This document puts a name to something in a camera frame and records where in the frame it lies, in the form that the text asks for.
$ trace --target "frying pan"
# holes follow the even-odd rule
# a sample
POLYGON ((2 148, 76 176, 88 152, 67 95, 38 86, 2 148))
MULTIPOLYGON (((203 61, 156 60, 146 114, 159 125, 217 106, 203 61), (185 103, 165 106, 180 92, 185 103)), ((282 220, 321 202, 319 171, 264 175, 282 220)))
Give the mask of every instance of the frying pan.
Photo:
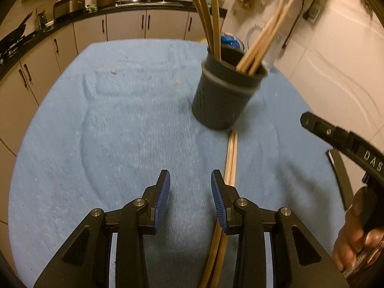
POLYGON ((26 18, 22 21, 22 23, 11 33, 7 34, 1 41, 0 41, 0 53, 4 53, 12 44, 16 43, 17 40, 19 40, 26 27, 26 21, 32 16, 33 12, 30 12, 26 18))

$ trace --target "kettle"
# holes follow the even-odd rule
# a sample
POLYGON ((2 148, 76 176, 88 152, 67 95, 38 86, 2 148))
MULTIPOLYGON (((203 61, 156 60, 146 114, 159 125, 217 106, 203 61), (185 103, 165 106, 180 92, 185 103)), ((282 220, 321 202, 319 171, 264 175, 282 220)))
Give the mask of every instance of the kettle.
POLYGON ((35 19, 35 30, 39 31, 45 27, 47 23, 47 17, 45 16, 45 11, 37 14, 35 19))

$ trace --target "metal screw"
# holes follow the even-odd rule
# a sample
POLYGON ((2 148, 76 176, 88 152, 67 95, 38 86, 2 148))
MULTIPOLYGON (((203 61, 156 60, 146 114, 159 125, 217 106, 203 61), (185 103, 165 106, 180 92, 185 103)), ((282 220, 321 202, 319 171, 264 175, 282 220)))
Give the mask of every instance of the metal screw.
POLYGON ((95 208, 91 211, 92 216, 99 216, 101 215, 101 209, 100 208, 95 208))
POLYGON ((287 207, 281 208, 280 212, 282 213, 282 215, 285 215, 285 216, 290 216, 292 213, 291 209, 289 209, 287 207))
POLYGON ((143 204, 145 204, 145 200, 143 198, 138 198, 133 201, 133 204, 136 207, 141 207, 143 204))
POLYGON ((244 207, 244 206, 248 205, 248 200, 245 199, 245 198, 238 198, 238 199, 236 200, 236 203, 237 203, 239 206, 244 207))

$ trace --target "electrical cord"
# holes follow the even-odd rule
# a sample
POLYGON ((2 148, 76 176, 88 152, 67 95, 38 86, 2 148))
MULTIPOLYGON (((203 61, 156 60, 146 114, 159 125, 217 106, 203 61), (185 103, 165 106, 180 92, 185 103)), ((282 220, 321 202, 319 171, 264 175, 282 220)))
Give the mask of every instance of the electrical cord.
POLYGON ((303 14, 303 18, 306 20, 306 19, 308 19, 308 17, 309 17, 309 14, 310 14, 310 9, 312 8, 312 6, 314 5, 314 2, 315 2, 316 0, 313 0, 312 1, 312 3, 311 3, 311 5, 309 6, 309 8, 304 12, 304 14, 303 14))
POLYGON ((289 32, 287 38, 286 38, 285 41, 284 41, 283 49, 285 49, 285 48, 287 47, 288 40, 289 40, 289 37, 291 36, 291 33, 292 33, 292 31, 293 31, 293 28, 294 28, 294 26, 296 25, 297 21, 299 20, 300 14, 301 14, 301 12, 302 12, 303 9, 304 9, 304 2, 305 2, 305 0, 303 0, 303 2, 302 2, 302 4, 301 4, 301 10, 300 10, 299 14, 297 15, 296 20, 295 20, 294 23, 293 23, 293 26, 292 26, 292 28, 291 28, 291 31, 289 32))

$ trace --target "black countertop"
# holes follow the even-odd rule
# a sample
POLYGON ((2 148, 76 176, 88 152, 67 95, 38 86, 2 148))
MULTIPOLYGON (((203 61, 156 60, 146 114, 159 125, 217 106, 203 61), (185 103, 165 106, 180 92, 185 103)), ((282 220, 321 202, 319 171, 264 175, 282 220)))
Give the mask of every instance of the black countertop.
MULTIPOLYGON (((30 50, 32 50, 37 44, 45 40, 47 37, 60 30, 61 28, 72 24, 77 21, 81 21, 86 18, 100 16, 103 14, 142 10, 142 9, 171 9, 176 11, 197 12, 193 3, 190 1, 166 1, 166 2, 140 2, 122 4, 119 6, 106 7, 98 10, 97 12, 84 13, 66 21, 55 23, 52 27, 45 28, 39 32, 33 32, 25 38, 22 45, 18 45, 17 50, 12 57, 4 59, 4 62, 0 65, 0 80, 6 75, 6 73, 30 50)), ((227 10, 220 8, 220 17, 224 18, 227 15, 227 10)))

